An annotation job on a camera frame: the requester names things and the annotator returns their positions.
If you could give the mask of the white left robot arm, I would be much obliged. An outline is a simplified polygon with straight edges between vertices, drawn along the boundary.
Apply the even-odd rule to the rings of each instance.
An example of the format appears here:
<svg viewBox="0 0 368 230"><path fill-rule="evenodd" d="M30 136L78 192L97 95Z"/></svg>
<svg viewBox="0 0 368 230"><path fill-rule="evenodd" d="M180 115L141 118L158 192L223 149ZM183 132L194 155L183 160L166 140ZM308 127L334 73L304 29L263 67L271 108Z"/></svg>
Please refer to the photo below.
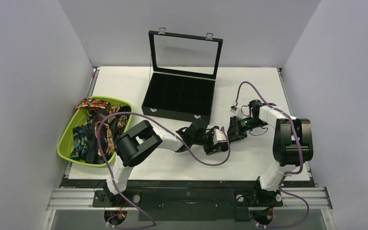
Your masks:
<svg viewBox="0 0 368 230"><path fill-rule="evenodd" d="M222 128L208 128L206 122L198 120L189 127L169 133L153 127L143 120L116 139L116 158L112 173L106 181L105 200L112 206L123 202L127 181L133 168L141 164L157 148L184 152L193 145L203 147L205 154L225 152L229 142Z"/></svg>

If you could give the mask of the black gold floral tie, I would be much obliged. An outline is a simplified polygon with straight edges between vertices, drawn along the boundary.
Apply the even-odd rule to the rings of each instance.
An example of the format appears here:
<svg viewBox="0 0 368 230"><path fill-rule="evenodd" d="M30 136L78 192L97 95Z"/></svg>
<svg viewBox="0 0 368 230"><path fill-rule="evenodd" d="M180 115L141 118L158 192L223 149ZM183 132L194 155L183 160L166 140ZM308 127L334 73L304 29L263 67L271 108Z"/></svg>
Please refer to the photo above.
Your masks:
<svg viewBox="0 0 368 230"><path fill-rule="evenodd" d="M227 142L218 143L217 151L218 152L226 152L229 149Z"/></svg>

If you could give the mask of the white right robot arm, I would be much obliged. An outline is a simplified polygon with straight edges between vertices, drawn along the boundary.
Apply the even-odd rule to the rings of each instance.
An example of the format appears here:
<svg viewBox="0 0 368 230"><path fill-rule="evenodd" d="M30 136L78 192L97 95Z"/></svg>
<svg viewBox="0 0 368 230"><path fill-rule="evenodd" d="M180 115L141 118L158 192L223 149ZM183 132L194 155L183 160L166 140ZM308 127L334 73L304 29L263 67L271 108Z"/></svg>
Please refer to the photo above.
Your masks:
<svg viewBox="0 0 368 230"><path fill-rule="evenodd" d="M251 102L250 115L232 116L227 135L230 142L243 140L255 128L274 129L272 153L274 161L258 181L260 186L251 191L252 201L258 205L270 199L270 191L280 188L285 178L302 172L303 165L313 158L311 122L290 116L274 103Z"/></svg>

